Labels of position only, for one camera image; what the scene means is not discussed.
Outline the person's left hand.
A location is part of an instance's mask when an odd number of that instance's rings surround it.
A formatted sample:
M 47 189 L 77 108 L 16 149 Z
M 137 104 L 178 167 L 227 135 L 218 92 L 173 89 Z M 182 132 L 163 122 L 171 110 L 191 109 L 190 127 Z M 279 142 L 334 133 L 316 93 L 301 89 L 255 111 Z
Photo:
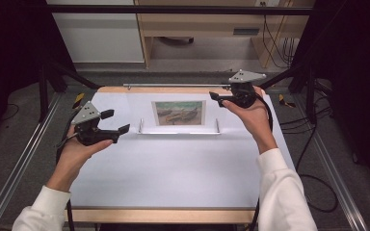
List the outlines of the person's left hand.
M 100 141 L 92 145 L 84 145 L 73 137 L 74 126 L 67 131 L 68 141 L 61 152 L 60 160 L 56 165 L 54 175 L 60 179 L 76 178 L 80 168 L 95 153 L 109 147 L 113 141 Z

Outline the black curtain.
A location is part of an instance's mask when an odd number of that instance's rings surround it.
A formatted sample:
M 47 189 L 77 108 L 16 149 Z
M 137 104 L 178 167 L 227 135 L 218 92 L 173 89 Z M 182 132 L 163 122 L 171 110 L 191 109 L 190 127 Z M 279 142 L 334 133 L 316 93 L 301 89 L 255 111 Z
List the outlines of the black curtain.
M 306 24 L 295 61 L 306 59 L 331 82 L 331 99 L 359 158 L 370 168 L 370 0 L 315 0 L 317 13 Z
M 0 120 L 10 94 L 36 83 L 43 70 L 57 91 L 66 89 L 58 63 L 74 68 L 53 15 L 38 9 L 47 0 L 0 0 Z

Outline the black metal stand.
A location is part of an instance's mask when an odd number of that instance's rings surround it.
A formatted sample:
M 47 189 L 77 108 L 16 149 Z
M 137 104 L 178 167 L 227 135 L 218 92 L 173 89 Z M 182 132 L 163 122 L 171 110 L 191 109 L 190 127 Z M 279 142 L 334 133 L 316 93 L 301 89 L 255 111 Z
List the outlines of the black metal stand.
M 49 112 L 47 84 L 50 84 L 55 92 L 65 92 L 67 84 L 64 80 L 64 76 L 68 76 L 92 90 L 101 88 L 100 85 L 84 78 L 75 70 L 67 68 L 62 64 L 43 64 L 39 70 L 40 121 L 43 121 L 48 116 Z
M 292 77 L 292 80 L 287 87 L 288 91 L 290 93 L 300 93 L 302 90 L 305 90 L 304 114 L 312 124 L 315 124 L 317 121 L 314 106 L 315 72 L 312 70 L 310 64 L 303 62 L 293 64 L 290 68 L 284 70 L 276 77 L 262 83 L 260 87 L 266 90 L 274 84 L 290 77 Z

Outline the clear acrylic picture frame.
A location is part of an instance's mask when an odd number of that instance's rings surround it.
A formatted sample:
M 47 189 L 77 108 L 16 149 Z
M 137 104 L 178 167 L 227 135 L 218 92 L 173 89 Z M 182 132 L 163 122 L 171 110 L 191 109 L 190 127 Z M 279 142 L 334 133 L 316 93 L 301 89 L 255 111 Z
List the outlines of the clear acrylic picture frame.
M 224 130 L 226 112 L 211 99 L 209 92 L 224 93 L 219 88 L 206 86 L 152 86 L 128 85 L 126 97 L 131 111 L 131 120 L 141 135 L 220 135 Z M 205 102 L 203 125 L 158 126 L 152 109 L 152 101 Z

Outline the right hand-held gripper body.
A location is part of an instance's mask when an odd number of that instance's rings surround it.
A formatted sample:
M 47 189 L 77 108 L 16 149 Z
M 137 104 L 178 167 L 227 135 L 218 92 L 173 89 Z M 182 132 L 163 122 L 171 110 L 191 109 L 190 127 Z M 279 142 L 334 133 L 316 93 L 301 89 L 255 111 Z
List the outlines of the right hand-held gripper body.
M 263 73 L 256 73 L 240 69 L 228 79 L 233 95 L 233 103 L 241 108 L 249 108 L 256 100 L 256 93 L 252 82 L 266 77 Z

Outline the yellow black tape strip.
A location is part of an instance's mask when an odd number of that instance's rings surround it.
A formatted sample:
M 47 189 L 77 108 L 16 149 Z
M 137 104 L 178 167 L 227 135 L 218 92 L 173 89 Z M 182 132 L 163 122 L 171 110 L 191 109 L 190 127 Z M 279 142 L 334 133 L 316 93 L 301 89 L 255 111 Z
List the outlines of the yellow black tape strip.
M 75 100 L 74 100 L 74 103 L 73 103 L 73 105 L 72 105 L 72 109 L 74 110 L 74 109 L 77 109 L 79 106 L 80 106 L 80 104 L 81 104 L 81 101 L 83 100 L 83 98 L 84 98 L 84 95 L 85 95 L 85 93 L 83 93 L 83 92 L 80 92 L 80 93 L 78 93 L 77 94 L 77 96 L 76 96 L 76 98 L 75 98 Z
M 278 102 L 282 106 L 286 106 L 286 107 L 289 107 L 289 108 L 296 108 L 296 104 L 295 103 L 291 103 L 291 102 L 286 102 L 285 101 L 283 94 L 279 94 L 278 95 Z

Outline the black curved object under desk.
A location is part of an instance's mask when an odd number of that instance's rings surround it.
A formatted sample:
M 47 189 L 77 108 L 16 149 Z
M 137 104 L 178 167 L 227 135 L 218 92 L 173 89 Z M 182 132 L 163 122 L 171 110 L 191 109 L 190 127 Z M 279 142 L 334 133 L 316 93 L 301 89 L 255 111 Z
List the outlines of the black curved object under desk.
M 169 37 L 160 37 L 161 42 L 168 44 L 168 45 L 188 45 L 194 42 L 194 38 L 169 38 Z

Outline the person's right hand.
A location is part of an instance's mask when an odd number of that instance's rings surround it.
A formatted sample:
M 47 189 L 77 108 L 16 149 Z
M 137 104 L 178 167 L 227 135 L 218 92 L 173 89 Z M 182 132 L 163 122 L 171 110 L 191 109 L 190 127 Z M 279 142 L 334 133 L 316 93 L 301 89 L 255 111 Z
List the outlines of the person's right hand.
M 269 125 L 267 109 L 260 100 L 256 99 L 247 109 L 240 108 L 235 103 L 228 100 L 224 100 L 223 105 L 240 117 L 245 127 L 258 144 L 271 147 L 276 145 L 275 138 Z

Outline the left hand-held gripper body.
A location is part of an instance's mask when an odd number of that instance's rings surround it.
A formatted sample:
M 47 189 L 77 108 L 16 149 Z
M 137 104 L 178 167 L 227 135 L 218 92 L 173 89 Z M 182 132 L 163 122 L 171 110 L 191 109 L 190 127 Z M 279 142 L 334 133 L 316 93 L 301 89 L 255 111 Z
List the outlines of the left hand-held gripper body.
M 88 101 L 72 118 L 74 135 L 82 144 L 88 146 L 109 139 L 109 134 L 98 128 L 101 113 L 91 101 Z

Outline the painting print card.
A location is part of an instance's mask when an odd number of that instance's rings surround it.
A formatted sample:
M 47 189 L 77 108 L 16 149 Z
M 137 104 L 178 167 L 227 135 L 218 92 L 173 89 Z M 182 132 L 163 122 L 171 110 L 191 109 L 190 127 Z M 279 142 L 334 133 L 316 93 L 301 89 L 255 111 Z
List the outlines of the painting print card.
M 158 126 L 203 125 L 205 102 L 152 101 L 152 109 Z

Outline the pale blue table mat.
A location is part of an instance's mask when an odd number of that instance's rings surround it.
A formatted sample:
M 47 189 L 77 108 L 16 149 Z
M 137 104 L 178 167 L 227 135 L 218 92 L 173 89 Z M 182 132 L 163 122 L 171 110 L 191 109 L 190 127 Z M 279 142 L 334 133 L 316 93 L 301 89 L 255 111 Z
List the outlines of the pale blue table mat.
M 255 206 L 257 145 L 242 121 L 226 112 L 220 135 L 141 135 L 126 93 L 98 92 L 94 106 L 115 114 L 102 129 L 129 124 L 119 141 L 93 155 L 72 185 L 80 208 L 246 209 Z

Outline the aluminium floor rail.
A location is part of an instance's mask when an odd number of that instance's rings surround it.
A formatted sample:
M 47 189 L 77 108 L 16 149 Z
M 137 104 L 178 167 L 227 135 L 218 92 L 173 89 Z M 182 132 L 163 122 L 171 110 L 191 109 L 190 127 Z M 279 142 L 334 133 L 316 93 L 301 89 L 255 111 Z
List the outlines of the aluminium floor rail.
M 315 99 L 311 106 L 315 107 L 315 119 L 317 125 L 314 127 L 314 134 L 311 138 L 315 152 L 321 162 L 321 165 L 327 175 L 330 186 L 334 191 L 338 206 L 341 208 L 343 215 L 349 223 L 352 231 L 369 231 L 367 224 L 352 197 L 349 188 L 347 187 L 338 166 L 333 162 L 332 156 L 327 148 L 327 144 L 323 141 L 318 129 L 321 127 L 321 122 L 318 120 L 319 113 L 329 106 L 327 99 L 324 96 Z
M 53 94 L 47 114 L 43 117 L 42 121 L 38 123 L 33 135 L 28 140 L 27 145 L 17 160 L 10 176 L 7 178 L 6 183 L 0 192 L 0 218 L 4 214 L 27 166 L 39 147 L 40 141 L 45 134 L 53 115 L 56 113 L 62 97 L 63 95 L 61 93 Z

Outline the light wooden desk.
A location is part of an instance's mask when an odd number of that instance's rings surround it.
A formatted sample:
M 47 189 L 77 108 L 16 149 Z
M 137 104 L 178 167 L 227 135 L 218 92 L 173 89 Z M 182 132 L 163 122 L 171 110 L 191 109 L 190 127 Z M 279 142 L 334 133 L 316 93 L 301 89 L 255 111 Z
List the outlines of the light wooden desk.
M 224 7 L 313 7 L 315 0 L 133 0 L 137 6 L 224 6 Z M 150 59 L 151 41 L 157 37 L 236 37 L 249 38 L 263 67 L 281 52 L 281 39 L 299 39 L 304 31 L 306 15 L 246 14 L 167 14 L 139 13 L 140 34 L 144 54 Z M 234 28 L 258 28 L 257 36 L 234 36 Z

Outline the grey desk label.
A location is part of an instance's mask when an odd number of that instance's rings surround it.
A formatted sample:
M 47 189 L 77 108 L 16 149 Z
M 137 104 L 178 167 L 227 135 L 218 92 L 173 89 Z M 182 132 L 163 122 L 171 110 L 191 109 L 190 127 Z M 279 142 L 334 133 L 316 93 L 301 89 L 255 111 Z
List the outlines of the grey desk label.
M 259 34 L 260 30 L 258 28 L 234 28 L 233 35 L 234 36 L 246 36 L 246 37 L 253 37 Z

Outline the white cabinet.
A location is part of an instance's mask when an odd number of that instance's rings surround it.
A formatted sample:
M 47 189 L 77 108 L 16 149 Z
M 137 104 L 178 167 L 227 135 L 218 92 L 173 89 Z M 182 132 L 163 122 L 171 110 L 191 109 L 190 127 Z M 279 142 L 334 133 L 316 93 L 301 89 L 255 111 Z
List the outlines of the white cabinet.
M 53 17 L 76 64 L 144 61 L 134 13 L 54 13 Z

